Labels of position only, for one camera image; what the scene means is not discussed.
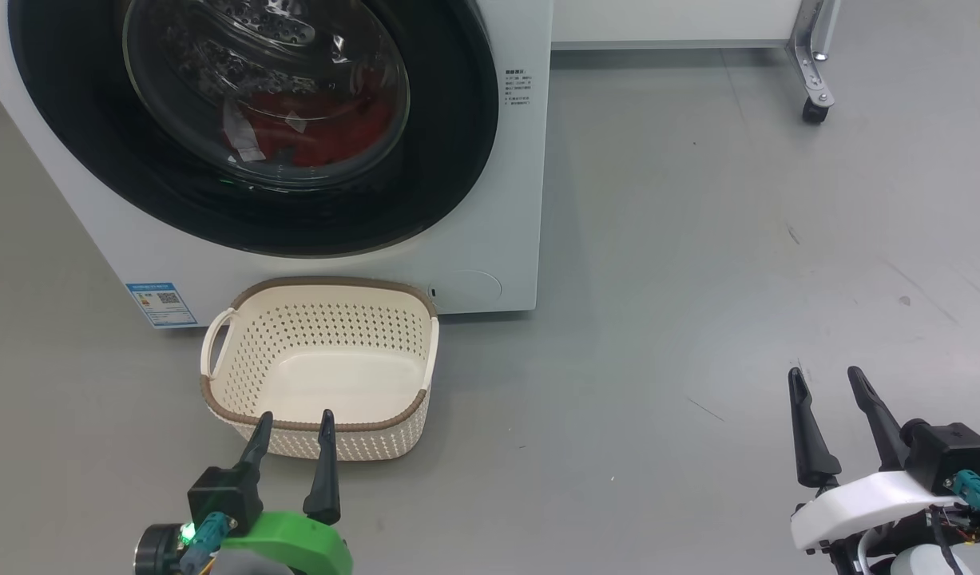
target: washing machine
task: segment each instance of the washing machine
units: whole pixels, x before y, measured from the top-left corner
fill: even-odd
[[[154,327],[350,276],[536,306],[552,0],[0,0],[0,102]]]

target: brown basket rim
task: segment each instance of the brown basket rim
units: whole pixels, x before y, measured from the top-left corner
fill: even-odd
[[[429,318],[434,319],[436,317],[436,308],[432,305],[432,302],[423,294],[422,291],[416,290],[415,287],[405,284],[395,284],[392,281],[382,281],[382,280],[367,280],[367,278],[359,277],[282,277],[277,280],[266,280],[260,281],[260,283],[252,285],[248,290],[242,291],[237,298],[234,298],[234,302],[231,303],[231,307],[238,309],[241,304],[252,298],[253,295],[259,294],[260,291],[270,290],[270,288],[284,288],[288,285],[347,285],[353,288],[378,288],[378,290],[390,290],[390,291],[401,291],[405,294],[412,295],[423,305],[427,307],[429,311]],[[259,425],[259,418],[253,418],[253,416],[237,414],[230,409],[220,406],[220,402],[216,400],[216,397],[212,395],[212,378],[208,375],[201,375],[199,378],[199,385],[202,389],[202,397],[205,399],[205,404],[212,409],[216,415],[219,415],[223,419],[227,419],[230,422],[244,423],[246,426],[256,426]],[[372,422],[372,423],[337,423],[334,429],[337,432],[377,432],[377,430],[387,430],[391,429],[393,426],[401,425],[401,423],[408,421],[408,419],[415,414],[420,405],[423,404],[425,397],[427,396],[427,390],[419,390],[416,394],[415,399],[412,404],[409,405],[401,414],[397,414],[394,418],[384,419],[382,422]],[[276,419],[273,422],[273,428],[277,430],[298,430],[299,432],[315,432],[319,433],[319,423],[306,423],[306,422],[286,422],[282,419]]]

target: basket handle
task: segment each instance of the basket handle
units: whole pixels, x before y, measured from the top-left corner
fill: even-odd
[[[216,377],[216,368],[223,363],[224,354],[227,353],[227,345],[230,343],[230,338],[224,338],[224,346],[220,348],[220,356],[216,357],[216,365],[213,367],[209,366],[209,360],[212,358],[212,346],[216,343],[216,334],[220,332],[220,328],[224,326],[235,314],[237,310],[234,308],[227,308],[220,312],[220,315],[216,317],[209,324],[209,329],[205,331],[205,339],[202,339],[202,353],[198,358],[198,371],[209,379]]]

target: white plastic basket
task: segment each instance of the white plastic basket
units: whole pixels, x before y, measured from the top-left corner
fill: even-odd
[[[212,350],[229,325],[216,366]],[[392,459],[423,434],[439,323],[406,285],[343,277],[270,280],[238,295],[202,342],[202,396],[248,439],[273,411],[271,454],[319,457],[324,409],[341,461]]]

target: cabinet caster wheel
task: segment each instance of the cabinet caster wheel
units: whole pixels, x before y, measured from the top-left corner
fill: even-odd
[[[827,119],[829,108],[812,103],[812,98],[806,98],[806,105],[803,107],[803,121],[807,124],[823,124]]]

